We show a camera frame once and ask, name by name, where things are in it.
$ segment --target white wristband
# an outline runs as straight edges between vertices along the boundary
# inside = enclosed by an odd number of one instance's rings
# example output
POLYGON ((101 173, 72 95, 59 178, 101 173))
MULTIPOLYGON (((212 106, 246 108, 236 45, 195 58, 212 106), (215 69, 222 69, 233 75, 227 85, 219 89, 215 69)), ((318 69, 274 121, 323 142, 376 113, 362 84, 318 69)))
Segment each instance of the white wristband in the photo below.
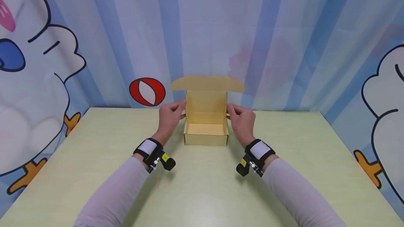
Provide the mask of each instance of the white wristband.
POLYGON ((142 144, 139 145, 138 149, 142 150, 143 152, 147 153, 148 155, 151 155, 151 153, 156 149, 157 144, 154 143, 151 140, 144 140, 142 144))
POLYGON ((256 143, 255 145, 253 145, 253 147, 250 149, 250 152, 254 155, 255 158, 257 158, 259 160, 259 159, 261 159, 261 157, 264 154, 266 154, 270 150, 271 150, 271 148, 268 147, 267 144, 260 141, 260 142, 256 143))

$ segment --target ball illustration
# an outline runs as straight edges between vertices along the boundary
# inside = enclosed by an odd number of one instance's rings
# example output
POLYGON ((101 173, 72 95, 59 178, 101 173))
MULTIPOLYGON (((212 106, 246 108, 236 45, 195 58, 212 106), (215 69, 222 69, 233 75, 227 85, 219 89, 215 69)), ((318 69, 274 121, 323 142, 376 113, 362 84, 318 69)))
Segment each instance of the ball illustration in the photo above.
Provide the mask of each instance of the ball illustration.
POLYGON ((154 78, 139 78, 129 86, 132 98, 145 106, 157 106, 166 97, 166 90, 163 84, 154 78))

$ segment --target finger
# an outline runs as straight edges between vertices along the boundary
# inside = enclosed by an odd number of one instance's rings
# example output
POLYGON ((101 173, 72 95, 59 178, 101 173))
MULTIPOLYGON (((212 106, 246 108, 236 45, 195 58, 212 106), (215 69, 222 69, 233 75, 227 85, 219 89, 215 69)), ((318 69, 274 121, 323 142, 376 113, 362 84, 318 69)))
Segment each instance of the finger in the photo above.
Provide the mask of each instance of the finger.
POLYGON ((183 102, 184 100, 178 101, 178 102, 173 102, 173 103, 168 103, 166 104, 166 107, 169 108, 172 111, 177 110, 179 107, 180 103, 183 102))
POLYGON ((234 110, 233 104, 228 103, 227 110, 228 110, 230 118, 237 116, 236 111, 234 110))
POLYGON ((247 108, 244 108, 244 107, 241 107, 241 106, 235 105, 235 104, 233 104, 233 107, 234 107, 234 111, 236 111, 236 114, 237 114, 237 115, 240 115, 241 113, 243 113, 243 112, 246 112, 246 111, 249 111, 249 110, 250 110, 250 109, 247 109, 247 108))
POLYGON ((185 100, 181 100, 179 102, 178 107, 176 108, 175 112, 181 114, 185 110, 186 105, 187 105, 187 102, 185 100))

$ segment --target hand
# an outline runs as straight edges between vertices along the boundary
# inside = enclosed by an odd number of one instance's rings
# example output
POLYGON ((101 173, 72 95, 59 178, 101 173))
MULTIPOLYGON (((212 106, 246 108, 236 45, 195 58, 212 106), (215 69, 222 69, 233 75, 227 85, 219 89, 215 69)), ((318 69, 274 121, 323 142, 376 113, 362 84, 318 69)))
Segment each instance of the hand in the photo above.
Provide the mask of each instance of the hand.
POLYGON ((242 147, 245 148, 255 140, 253 135, 255 113, 253 110, 232 103, 227 104, 227 112, 229 113, 227 118, 231 121, 234 134, 242 147))
POLYGON ((164 146, 173 134, 178 122, 185 118, 185 114, 182 114, 185 105, 185 100, 162 105, 159 110, 159 128, 151 138, 164 146))

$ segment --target orange foot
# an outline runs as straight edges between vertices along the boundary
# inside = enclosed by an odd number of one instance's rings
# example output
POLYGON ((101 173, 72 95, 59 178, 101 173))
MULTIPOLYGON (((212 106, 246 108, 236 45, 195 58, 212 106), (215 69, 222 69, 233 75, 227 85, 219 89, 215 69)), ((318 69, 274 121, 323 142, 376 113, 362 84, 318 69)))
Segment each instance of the orange foot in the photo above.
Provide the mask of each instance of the orange foot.
POLYGON ((43 165, 45 165, 46 161, 48 161, 47 158, 43 158, 40 160, 38 164, 35 164, 35 162, 32 160, 31 162, 27 163, 24 166, 24 171, 26 174, 24 174, 23 177, 20 179, 16 180, 13 184, 11 184, 10 187, 7 189, 7 193, 11 195, 12 193, 16 192, 17 190, 27 187, 27 185, 32 181, 32 179, 38 174, 38 172, 41 170, 43 165))
POLYGON ((70 132, 72 132, 72 129, 77 125, 78 121, 81 118, 81 114, 80 112, 76 113, 75 115, 72 116, 72 118, 68 118, 65 115, 65 118, 63 119, 63 122, 66 124, 67 126, 67 130, 66 130, 66 137, 67 135, 70 134, 70 132))
POLYGON ((359 165, 363 168, 372 182, 376 185, 378 189, 381 188, 380 180, 378 179, 377 175, 381 173, 382 168, 378 161, 374 161, 369 163, 363 153, 359 150, 354 150, 353 154, 355 155, 356 160, 359 162, 359 165))

